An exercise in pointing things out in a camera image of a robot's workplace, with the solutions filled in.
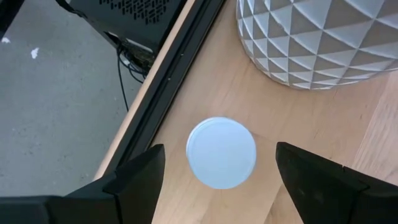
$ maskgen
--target white jar lid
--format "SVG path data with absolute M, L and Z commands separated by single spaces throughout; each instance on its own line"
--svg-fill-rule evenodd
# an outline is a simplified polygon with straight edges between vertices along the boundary
M 230 189 L 252 173 L 256 143 L 242 124 L 229 118 L 209 118 L 189 135 L 187 157 L 193 173 L 204 184 Z

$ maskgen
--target geometric patterned pot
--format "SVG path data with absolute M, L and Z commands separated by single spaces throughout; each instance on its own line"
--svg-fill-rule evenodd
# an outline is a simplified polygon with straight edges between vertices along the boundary
M 256 67 L 294 88 L 398 69 L 398 0 L 237 0 L 236 18 Z

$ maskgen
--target wooden table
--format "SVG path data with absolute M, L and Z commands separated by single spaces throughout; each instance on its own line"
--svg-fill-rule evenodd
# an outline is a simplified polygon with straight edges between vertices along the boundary
M 98 171 L 100 177 L 134 117 L 193 0 L 188 0 Z M 285 141 L 398 184 L 398 74 L 329 91 L 298 91 L 256 69 L 238 38 L 235 0 L 227 0 L 165 117 L 154 143 L 166 149 L 153 223 L 301 223 L 282 185 L 275 145 Z M 257 164 L 231 190 L 213 190 L 185 156 L 190 131 L 211 116 L 239 121 L 253 134 Z

